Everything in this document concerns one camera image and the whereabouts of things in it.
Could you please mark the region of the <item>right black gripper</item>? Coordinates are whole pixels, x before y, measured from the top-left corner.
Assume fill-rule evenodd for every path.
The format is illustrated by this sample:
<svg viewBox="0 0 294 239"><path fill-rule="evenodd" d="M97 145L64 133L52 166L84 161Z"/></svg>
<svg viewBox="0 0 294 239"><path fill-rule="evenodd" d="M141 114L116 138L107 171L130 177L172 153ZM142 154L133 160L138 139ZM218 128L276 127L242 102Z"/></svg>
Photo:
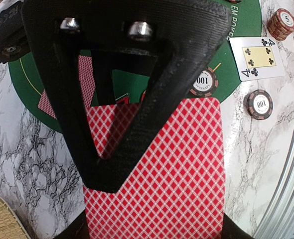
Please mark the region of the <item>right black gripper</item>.
<svg viewBox="0 0 294 239"><path fill-rule="evenodd" d="M23 2L17 1L0 13L0 62L13 62L30 52L22 22Z"/></svg>

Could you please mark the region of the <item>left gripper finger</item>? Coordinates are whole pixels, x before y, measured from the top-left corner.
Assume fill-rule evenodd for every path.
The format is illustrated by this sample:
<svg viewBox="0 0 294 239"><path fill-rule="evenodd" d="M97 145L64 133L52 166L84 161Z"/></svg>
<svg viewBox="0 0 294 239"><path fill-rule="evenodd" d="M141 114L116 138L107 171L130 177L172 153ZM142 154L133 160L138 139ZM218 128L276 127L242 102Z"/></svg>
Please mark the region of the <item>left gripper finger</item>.
<svg viewBox="0 0 294 239"><path fill-rule="evenodd" d="M119 191L158 132L208 66L231 28L211 0L26 0L22 20L44 89L84 184ZM109 159L90 132L78 57L90 50L98 103L124 106L131 90L111 72L147 74L142 106Z"/></svg>

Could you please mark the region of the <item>black 100 chips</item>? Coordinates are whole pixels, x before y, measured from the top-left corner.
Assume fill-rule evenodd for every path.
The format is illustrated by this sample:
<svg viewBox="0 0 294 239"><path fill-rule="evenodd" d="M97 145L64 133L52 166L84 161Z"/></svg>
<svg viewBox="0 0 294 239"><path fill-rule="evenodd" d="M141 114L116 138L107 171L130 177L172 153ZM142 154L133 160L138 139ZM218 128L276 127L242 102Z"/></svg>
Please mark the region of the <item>black 100 chips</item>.
<svg viewBox="0 0 294 239"><path fill-rule="evenodd" d="M190 92L197 97L210 97L217 90L219 85L216 73L208 67L203 70L191 86Z"/></svg>

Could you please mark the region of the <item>four of clubs card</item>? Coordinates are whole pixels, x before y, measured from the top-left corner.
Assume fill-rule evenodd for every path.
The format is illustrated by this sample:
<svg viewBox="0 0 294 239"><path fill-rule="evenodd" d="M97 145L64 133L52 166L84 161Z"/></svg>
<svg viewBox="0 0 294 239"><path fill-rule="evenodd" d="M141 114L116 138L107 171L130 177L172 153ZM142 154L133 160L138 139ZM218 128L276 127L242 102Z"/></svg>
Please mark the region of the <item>four of clubs card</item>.
<svg viewBox="0 0 294 239"><path fill-rule="evenodd" d="M242 82L285 75L273 37L232 37L229 41Z"/></svg>

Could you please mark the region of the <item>red card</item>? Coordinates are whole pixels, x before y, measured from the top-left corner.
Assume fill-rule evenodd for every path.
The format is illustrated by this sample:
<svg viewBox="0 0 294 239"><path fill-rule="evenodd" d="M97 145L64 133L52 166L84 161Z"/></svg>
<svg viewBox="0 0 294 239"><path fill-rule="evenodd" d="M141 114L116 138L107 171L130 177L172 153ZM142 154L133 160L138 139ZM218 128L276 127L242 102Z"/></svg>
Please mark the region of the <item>red card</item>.
<svg viewBox="0 0 294 239"><path fill-rule="evenodd" d="M92 58L89 56L79 56L78 67L84 105L85 107L90 107L95 92Z"/></svg>
<svg viewBox="0 0 294 239"><path fill-rule="evenodd" d="M55 112L51 106L49 98L45 90L43 90L40 101L38 103L38 108L46 113L47 115L51 116L52 118L56 119Z"/></svg>

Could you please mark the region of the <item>red yellow 5 chip stack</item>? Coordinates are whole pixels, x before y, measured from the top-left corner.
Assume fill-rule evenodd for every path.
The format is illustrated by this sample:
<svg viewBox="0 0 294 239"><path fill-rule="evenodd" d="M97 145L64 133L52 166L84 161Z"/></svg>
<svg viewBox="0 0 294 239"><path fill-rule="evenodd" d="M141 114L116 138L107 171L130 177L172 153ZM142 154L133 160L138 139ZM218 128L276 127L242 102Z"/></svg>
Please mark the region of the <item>red yellow 5 chip stack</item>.
<svg viewBox="0 0 294 239"><path fill-rule="evenodd" d="M286 9L279 8L268 20L267 30L277 41L284 41L294 32L294 16Z"/></svg>

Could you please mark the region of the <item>black red 100 chip stack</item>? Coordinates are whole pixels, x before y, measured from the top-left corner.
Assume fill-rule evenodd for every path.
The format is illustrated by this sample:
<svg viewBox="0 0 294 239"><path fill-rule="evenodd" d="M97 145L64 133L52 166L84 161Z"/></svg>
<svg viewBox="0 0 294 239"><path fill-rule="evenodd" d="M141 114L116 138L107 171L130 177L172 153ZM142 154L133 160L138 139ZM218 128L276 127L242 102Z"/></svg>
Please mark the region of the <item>black red 100 chip stack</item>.
<svg viewBox="0 0 294 239"><path fill-rule="evenodd" d="M271 116L274 104L267 91L257 89L245 97L244 106L253 119L266 120Z"/></svg>

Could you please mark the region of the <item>red playing card deck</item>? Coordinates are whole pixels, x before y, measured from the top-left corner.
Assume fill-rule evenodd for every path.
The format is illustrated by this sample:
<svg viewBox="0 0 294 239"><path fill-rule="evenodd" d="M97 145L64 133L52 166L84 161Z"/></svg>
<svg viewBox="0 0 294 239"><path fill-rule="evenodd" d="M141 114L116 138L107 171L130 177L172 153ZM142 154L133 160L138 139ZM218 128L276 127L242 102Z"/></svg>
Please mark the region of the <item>red playing card deck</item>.
<svg viewBox="0 0 294 239"><path fill-rule="evenodd" d="M183 100L117 193L84 189L90 238L221 238L223 153L219 101Z"/></svg>

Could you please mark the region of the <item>triangular black red dealer button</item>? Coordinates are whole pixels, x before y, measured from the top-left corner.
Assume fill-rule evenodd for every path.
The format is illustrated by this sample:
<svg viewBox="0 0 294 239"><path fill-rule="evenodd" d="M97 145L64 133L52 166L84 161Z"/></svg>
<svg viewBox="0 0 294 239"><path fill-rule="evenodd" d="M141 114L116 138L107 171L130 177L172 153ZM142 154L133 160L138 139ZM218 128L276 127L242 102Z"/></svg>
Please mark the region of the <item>triangular black red dealer button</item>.
<svg viewBox="0 0 294 239"><path fill-rule="evenodd" d="M140 95L140 97L139 97L138 100L131 100L130 94L129 93L125 93L122 96L116 98L116 104L125 104L125 105L128 105L128 104L141 103L144 100L145 95L146 95L146 90L144 90L141 93L141 95Z"/></svg>

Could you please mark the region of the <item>woven bamboo basket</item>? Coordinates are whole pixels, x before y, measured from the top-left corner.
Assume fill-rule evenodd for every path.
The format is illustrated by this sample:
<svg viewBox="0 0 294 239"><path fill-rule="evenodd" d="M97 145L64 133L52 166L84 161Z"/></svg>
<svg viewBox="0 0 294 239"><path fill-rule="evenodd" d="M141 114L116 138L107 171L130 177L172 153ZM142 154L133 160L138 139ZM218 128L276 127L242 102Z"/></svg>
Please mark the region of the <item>woven bamboo basket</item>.
<svg viewBox="0 0 294 239"><path fill-rule="evenodd" d="M30 239L30 235L11 209L0 197L0 239Z"/></svg>

